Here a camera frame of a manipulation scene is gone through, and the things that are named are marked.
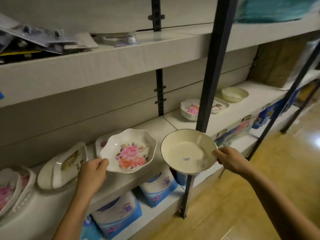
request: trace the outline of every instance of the cream bowl on shelf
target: cream bowl on shelf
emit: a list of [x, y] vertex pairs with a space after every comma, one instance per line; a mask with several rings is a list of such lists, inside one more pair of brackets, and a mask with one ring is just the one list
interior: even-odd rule
[[224, 100], [231, 103], [239, 103], [249, 96], [249, 93], [238, 87], [228, 87], [221, 90]]
[[209, 170], [217, 158], [214, 140], [195, 129], [180, 129], [167, 135], [161, 144], [161, 154], [174, 170], [185, 174], [198, 174]]
[[157, 141], [147, 130], [126, 129], [108, 139], [100, 156], [109, 159], [107, 171], [129, 174], [149, 164], [156, 147]]

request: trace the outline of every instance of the floor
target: floor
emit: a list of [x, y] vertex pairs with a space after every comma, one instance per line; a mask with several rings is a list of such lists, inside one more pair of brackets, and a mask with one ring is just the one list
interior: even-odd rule
[[[252, 163], [320, 227], [320, 103], [287, 134], [265, 139]], [[154, 232], [151, 240], [280, 239], [250, 185], [226, 171], [178, 216]]]

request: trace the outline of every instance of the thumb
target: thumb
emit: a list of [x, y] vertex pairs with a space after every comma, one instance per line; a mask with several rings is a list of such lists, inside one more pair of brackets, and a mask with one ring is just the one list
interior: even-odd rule
[[109, 160], [107, 158], [103, 159], [98, 167], [98, 170], [100, 171], [106, 171], [107, 166], [109, 165]]
[[222, 151], [220, 151], [219, 149], [215, 149], [213, 152], [212, 152], [212, 155], [214, 155], [215, 157], [218, 157], [220, 160], [224, 159], [226, 157], [226, 154], [223, 153]]

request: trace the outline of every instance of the floral pattern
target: floral pattern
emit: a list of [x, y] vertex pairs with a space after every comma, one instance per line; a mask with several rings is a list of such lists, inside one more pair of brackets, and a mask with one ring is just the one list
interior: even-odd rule
[[145, 165], [148, 161], [148, 146], [138, 146], [134, 143], [122, 144], [120, 153], [115, 159], [121, 169], [135, 170], [137, 167]]
[[195, 104], [192, 104], [189, 108], [188, 108], [188, 113], [189, 114], [193, 114], [193, 115], [197, 115], [199, 113], [199, 107]]
[[8, 183], [7, 185], [0, 185], [0, 210], [2, 210], [2, 208], [4, 208], [4, 206], [10, 200], [10, 198], [14, 194], [15, 189], [16, 188], [12, 187], [10, 183]]

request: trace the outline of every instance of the stack of bowls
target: stack of bowls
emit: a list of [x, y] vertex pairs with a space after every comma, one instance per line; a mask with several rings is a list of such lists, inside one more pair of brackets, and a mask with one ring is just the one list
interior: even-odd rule
[[187, 99], [181, 102], [180, 112], [183, 117], [190, 121], [197, 121], [199, 113], [200, 100]]

